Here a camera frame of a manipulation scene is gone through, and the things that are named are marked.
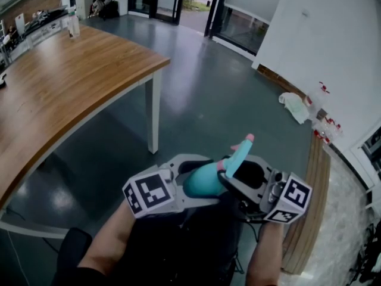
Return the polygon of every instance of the desk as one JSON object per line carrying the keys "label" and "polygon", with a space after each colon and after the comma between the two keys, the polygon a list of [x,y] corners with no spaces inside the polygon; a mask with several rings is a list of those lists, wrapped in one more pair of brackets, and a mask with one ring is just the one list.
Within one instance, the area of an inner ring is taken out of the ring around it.
{"label": "desk", "polygon": [[57,33],[14,62],[0,90],[0,228],[64,238],[7,215],[12,194],[62,142],[112,102],[145,83],[148,149],[158,149],[163,57],[136,43],[80,26],[79,38]]}
{"label": "desk", "polygon": [[67,20],[68,14],[66,13],[54,20],[48,20],[41,26],[36,26],[26,31],[24,38],[28,44],[28,49],[33,49],[33,47],[35,47],[37,44],[61,31],[64,27],[67,26]]}

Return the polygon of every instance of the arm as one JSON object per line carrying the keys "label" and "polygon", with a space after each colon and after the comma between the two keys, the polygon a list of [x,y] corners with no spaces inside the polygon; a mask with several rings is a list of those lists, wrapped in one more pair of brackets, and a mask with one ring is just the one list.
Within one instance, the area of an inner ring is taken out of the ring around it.
{"label": "arm", "polygon": [[246,286],[277,285],[282,265],[283,225],[268,222],[263,225],[260,241],[251,257]]}
{"label": "arm", "polygon": [[108,275],[124,254],[135,218],[126,200],[107,220],[91,243],[78,267]]}

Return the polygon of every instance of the power cord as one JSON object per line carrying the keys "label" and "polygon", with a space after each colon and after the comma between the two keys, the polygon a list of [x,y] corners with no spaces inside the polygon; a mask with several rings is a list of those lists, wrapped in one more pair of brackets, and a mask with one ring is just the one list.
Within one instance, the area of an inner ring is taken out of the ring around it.
{"label": "power cord", "polygon": [[22,265],[21,265],[20,258],[18,257],[17,250],[16,250],[16,248],[14,247],[14,244],[13,244],[13,241],[12,241],[12,238],[11,238],[11,234],[10,234],[9,231],[7,231],[7,232],[8,232],[8,237],[10,238],[10,241],[11,241],[11,245],[12,245],[13,251],[14,251],[14,253],[16,254],[17,262],[18,262],[18,265],[19,265],[19,267],[20,267],[21,273],[22,273],[23,276],[24,276],[24,279],[25,279],[25,281],[26,281],[26,284],[27,284],[28,286],[30,286],[29,281],[28,281],[28,279],[27,279],[27,277],[26,277],[26,275],[25,275],[25,272],[24,272],[24,270],[23,270],[23,267],[22,267]]}
{"label": "power cord", "polygon": [[254,232],[255,241],[258,242],[258,235],[257,235],[257,232],[255,231],[254,227],[251,225],[250,222],[244,222],[244,223],[247,224],[252,229],[252,231]]}
{"label": "power cord", "polygon": [[[8,212],[11,212],[11,213],[13,213],[13,214],[15,214],[15,215],[17,215],[18,217],[20,217],[22,220],[26,220],[25,219],[25,217],[23,216],[23,215],[21,215],[21,214],[19,214],[18,212],[16,212],[16,211],[14,211],[14,210],[12,210],[10,207],[7,207],[7,211]],[[42,240],[53,250],[53,251],[55,251],[56,253],[59,253],[59,251],[51,244],[51,243],[49,243],[49,241],[46,239],[46,238],[42,238]]]}

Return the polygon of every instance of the white table leg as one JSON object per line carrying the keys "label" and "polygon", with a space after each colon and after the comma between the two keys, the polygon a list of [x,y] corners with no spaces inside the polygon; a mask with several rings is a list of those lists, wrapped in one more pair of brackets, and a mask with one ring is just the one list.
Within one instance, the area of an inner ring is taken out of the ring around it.
{"label": "white table leg", "polygon": [[145,108],[147,114],[148,150],[156,153],[159,142],[161,70],[154,73],[152,80],[145,84]]}
{"label": "white table leg", "polygon": [[20,220],[19,218],[7,215],[4,212],[0,219],[0,229],[28,236],[55,238],[58,240],[63,240],[66,233],[69,231],[68,229],[43,226],[38,225],[37,223]]}
{"label": "white table leg", "polygon": [[28,44],[29,50],[33,49],[33,41],[31,35],[26,36],[26,43]]}

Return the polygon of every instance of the cyan object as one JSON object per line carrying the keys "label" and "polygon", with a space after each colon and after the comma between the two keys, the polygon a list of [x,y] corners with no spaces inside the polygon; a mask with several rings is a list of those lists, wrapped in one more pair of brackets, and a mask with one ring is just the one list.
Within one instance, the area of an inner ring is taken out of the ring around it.
{"label": "cyan object", "polygon": [[249,154],[253,140],[254,136],[249,134],[230,158],[204,165],[194,171],[184,181],[184,193],[193,198],[220,195],[224,186],[219,181],[217,172],[225,170],[226,176],[232,178]]}

